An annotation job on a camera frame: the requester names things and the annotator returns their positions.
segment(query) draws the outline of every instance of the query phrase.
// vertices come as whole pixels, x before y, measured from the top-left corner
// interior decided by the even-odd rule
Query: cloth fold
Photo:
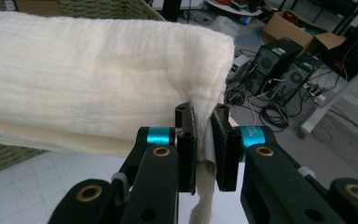
[[[203,161],[233,55],[199,26],[0,12],[0,144],[123,157],[190,102]]]

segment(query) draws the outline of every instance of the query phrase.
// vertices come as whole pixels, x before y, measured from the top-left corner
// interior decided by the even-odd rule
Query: power strip
[[[304,88],[304,90],[306,90],[306,91],[308,91],[309,87],[310,87],[310,85],[308,85],[307,83],[304,83],[304,85],[302,86],[302,88]],[[316,95],[312,95],[310,93],[310,96],[313,97],[315,103],[318,104],[318,105],[321,105],[326,100],[326,98],[322,94],[316,96]]]

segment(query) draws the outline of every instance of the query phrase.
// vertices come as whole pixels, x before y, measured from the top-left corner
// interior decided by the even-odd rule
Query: cardboard box
[[[312,24],[290,11],[275,12],[264,27],[267,38],[281,39],[288,37],[303,47],[299,55],[313,52],[321,45],[333,49],[345,41],[345,37],[334,35]]]
[[[51,0],[17,0],[17,8],[20,12],[37,16],[59,16],[60,10],[57,1]]]

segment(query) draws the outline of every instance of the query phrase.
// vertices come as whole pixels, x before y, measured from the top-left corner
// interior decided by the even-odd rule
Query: black cable
[[[297,117],[298,115],[300,115],[302,113],[302,109],[303,109],[302,105],[304,104],[304,102],[306,102],[308,100],[308,98],[307,98],[307,100],[304,100],[304,98],[301,96],[301,90],[298,91],[298,96],[300,97],[300,109],[294,115],[288,115],[287,116],[288,118],[294,118],[294,117]]]
[[[269,114],[269,111],[276,112],[281,116],[280,117],[271,116]],[[269,104],[264,106],[259,113],[259,117],[264,125],[265,123],[263,122],[263,120],[265,120],[267,123],[277,128],[280,128],[280,130],[276,132],[282,132],[284,129],[289,127],[289,123],[287,122],[289,118],[287,117],[286,112],[280,110],[275,104]]]
[[[355,127],[358,129],[358,124],[357,124],[356,122],[354,122],[353,120],[348,119],[347,117],[345,117],[345,116],[339,114],[338,112],[336,112],[336,111],[334,111],[334,110],[332,110],[332,109],[329,109],[329,111],[332,112],[332,113],[334,113],[334,114],[336,114],[336,115],[338,115],[338,116],[340,116],[340,117],[342,117],[343,119],[349,121],[351,124],[353,124],[353,126],[355,126]]]
[[[257,107],[257,108],[263,108],[265,105],[255,105],[254,103],[251,103],[251,105],[254,105],[255,107]]]
[[[260,118],[260,121],[261,121],[261,123],[264,125],[264,126],[268,126],[265,122],[264,122],[264,120],[263,120],[263,118],[261,117],[261,114],[259,113],[258,114],[258,117]],[[274,133],[281,133],[281,132],[283,132],[284,130],[285,130],[285,128],[283,128],[283,129],[280,129],[280,130],[273,130],[273,129],[271,129]]]
[[[321,73],[321,74],[319,74],[319,75],[316,76],[316,77],[311,77],[311,78],[309,78],[308,81],[313,80],[313,79],[315,79],[315,78],[317,78],[317,77],[325,76],[326,74],[330,75],[331,72],[333,72],[333,70],[329,69],[327,72]]]
[[[338,84],[338,80],[339,80],[339,75],[337,75],[337,77],[336,77],[336,83],[334,84],[334,87],[321,89],[319,94],[322,94],[322,93],[325,93],[327,91],[331,91],[332,89],[334,89]]]

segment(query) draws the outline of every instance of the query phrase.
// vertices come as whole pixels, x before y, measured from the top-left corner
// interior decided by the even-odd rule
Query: electronic device
[[[264,86],[265,82],[279,78],[301,50],[300,45],[287,37],[261,46],[252,61],[254,72],[246,78],[247,90],[254,95],[263,88],[267,91],[271,85]]]
[[[340,46],[322,52],[321,59],[341,77],[347,78],[348,76],[348,81],[350,81],[358,74],[358,48],[348,52],[354,44],[358,44],[358,27],[349,28],[345,37],[347,39]],[[348,56],[343,62],[343,57],[347,53]]]
[[[309,53],[294,59],[282,75],[283,81],[277,82],[269,91],[268,96],[278,105],[286,105],[322,63],[322,60]]]
[[[315,5],[325,8],[341,16],[347,17],[351,15],[357,7],[358,1],[354,0],[311,0]]]
[[[251,60],[244,54],[235,58],[230,70],[228,71],[226,83],[230,84],[242,80],[246,65],[248,65],[250,61]]]

